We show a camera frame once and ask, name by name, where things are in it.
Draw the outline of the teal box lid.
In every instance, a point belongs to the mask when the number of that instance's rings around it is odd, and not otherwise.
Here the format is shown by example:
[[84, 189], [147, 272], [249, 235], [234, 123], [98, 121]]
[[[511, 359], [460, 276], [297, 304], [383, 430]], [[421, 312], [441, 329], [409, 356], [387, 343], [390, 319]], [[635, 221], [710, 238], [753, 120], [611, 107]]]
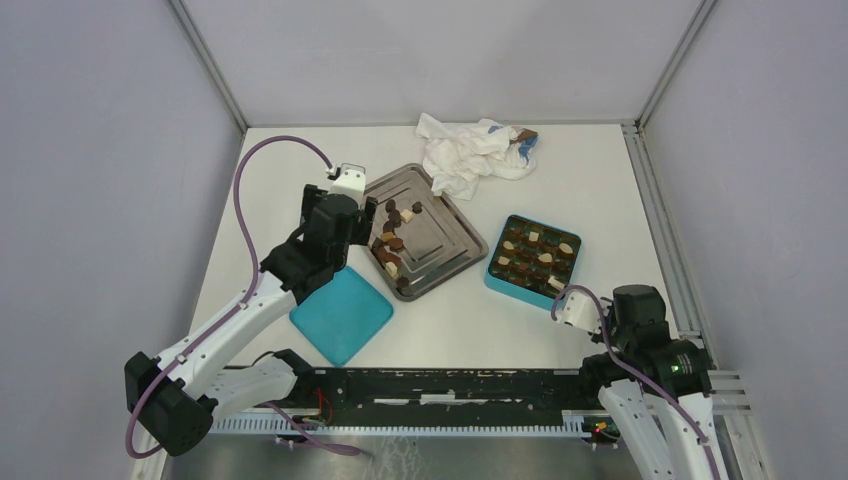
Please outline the teal box lid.
[[334, 367], [346, 365], [389, 322], [394, 309], [351, 267], [289, 313], [291, 323]]

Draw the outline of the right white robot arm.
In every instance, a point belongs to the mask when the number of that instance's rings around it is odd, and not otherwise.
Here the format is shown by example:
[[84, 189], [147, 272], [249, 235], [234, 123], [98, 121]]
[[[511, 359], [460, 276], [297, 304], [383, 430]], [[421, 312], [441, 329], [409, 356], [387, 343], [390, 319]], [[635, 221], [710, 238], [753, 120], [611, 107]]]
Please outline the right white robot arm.
[[713, 415], [710, 359], [689, 340], [673, 339], [654, 287], [626, 285], [610, 309], [589, 289], [605, 351], [583, 360], [580, 400], [607, 411], [645, 479], [726, 479]]

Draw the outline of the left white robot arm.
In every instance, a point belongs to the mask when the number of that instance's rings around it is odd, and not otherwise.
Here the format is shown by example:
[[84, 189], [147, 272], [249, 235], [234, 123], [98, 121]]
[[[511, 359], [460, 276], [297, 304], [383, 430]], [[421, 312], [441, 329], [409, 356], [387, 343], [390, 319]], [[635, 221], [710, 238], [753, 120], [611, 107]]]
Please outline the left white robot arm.
[[330, 284], [352, 245], [368, 242], [378, 202], [363, 189], [306, 185], [298, 227], [263, 260], [251, 260], [247, 288], [199, 330], [150, 357], [124, 365], [131, 415], [125, 447], [134, 459], [161, 451], [180, 456], [213, 424], [248, 407], [283, 400], [306, 405], [313, 379], [281, 357], [235, 372], [228, 362], [271, 323], [289, 315]]

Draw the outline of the teal chocolate box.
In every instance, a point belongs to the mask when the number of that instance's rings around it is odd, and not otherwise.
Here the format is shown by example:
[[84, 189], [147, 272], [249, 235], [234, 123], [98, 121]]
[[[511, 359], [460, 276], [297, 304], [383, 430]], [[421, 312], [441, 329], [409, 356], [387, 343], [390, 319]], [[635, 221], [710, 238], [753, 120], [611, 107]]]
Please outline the teal chocolate box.
[[[531, 231], [539, 233], [536, 243], [528, 241]], [[574, 249], [563, 255], [560, 243]], [[556, 295], [571, 281], [582, 239], [569, 231], [513, 214], [507, 217], [485, 270], [487, 288], [526, 304], [548, 310]], [[538, 256], [551, 253], [551, 264], [540, 264]]]

